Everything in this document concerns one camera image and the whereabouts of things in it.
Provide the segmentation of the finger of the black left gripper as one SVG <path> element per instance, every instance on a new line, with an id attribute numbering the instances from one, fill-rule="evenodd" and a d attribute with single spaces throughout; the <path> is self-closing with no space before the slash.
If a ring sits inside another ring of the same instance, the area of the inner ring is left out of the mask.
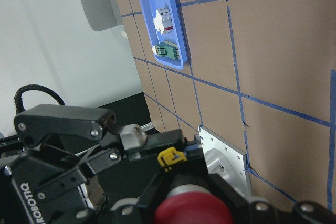
<path id="1" fill-rule="evenodd" d="M 149 135 L 144 145 L 125 153 L 132 161 L 154 157 L 163 173 L 208 175 L 201 143 L 197 140 L 189 142 L 180 129 Z"/>

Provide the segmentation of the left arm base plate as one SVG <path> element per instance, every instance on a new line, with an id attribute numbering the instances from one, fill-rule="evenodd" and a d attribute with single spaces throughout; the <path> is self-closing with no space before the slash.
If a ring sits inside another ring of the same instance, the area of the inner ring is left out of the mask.
<path id="1" fill-rule="evenodd" d="M 198 131 L 208 172 L 218 174 L 242 197 L 250 197 L 246 152 L 205 126 L 199 126 Z"/>

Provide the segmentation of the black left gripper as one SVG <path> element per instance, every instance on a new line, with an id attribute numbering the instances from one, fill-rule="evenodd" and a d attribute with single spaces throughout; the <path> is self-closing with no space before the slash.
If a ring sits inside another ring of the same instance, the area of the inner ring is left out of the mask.
<path id="1" fill-rule="evenodd" d="M 118 124 L 111 109 L 40 104 L 17 114 L 14 126 L 13 146 L 24 151 L 2 166 L 5 223 L 84 223 L 106 212 L 132 212 L 138 199 L 111 202 L 97 175 L 147 143 L 139 125 Z M 60 137 L 96 144 L 71 153 L 50 144 Z"/>

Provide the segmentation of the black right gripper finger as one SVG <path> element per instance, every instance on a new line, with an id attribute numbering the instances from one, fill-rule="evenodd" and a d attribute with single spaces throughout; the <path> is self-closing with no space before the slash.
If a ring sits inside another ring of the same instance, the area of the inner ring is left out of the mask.
<path id="1" fill-rule="evenodd" d="M 291 211 L 282 211 L 264 199 L 247 200 L 217 174 L 208 174 L 205 180 L 235 223 L 335 223 L 335 214 L 313 201 L 301 201 Z"/>

